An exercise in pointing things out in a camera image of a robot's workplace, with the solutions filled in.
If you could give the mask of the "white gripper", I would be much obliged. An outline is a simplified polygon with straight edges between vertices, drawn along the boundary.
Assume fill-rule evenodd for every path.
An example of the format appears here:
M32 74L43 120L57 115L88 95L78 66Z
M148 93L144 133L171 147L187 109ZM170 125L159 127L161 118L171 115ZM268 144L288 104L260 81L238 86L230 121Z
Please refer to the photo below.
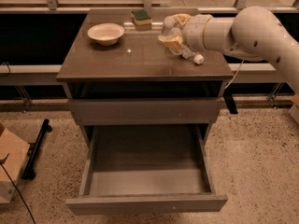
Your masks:
M204 31L207 23L212 19L211 15L198 14L191 17L189 14L179 13L173 15L173 19L180 26L184 26L182 30L183 39L180 35L175 37L159 35L158 40L165 47L173 50L182 50L184 41L184 44L193 52L206 51Z

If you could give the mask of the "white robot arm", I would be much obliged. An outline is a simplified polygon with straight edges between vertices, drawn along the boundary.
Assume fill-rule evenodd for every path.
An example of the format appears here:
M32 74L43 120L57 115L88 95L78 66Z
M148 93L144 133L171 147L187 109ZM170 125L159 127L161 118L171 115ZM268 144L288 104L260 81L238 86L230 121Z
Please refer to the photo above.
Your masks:
M244 61L267 61L299 92L299 43L264 7L245 8L233 18L167 16L158 40L186 59L213 50Z

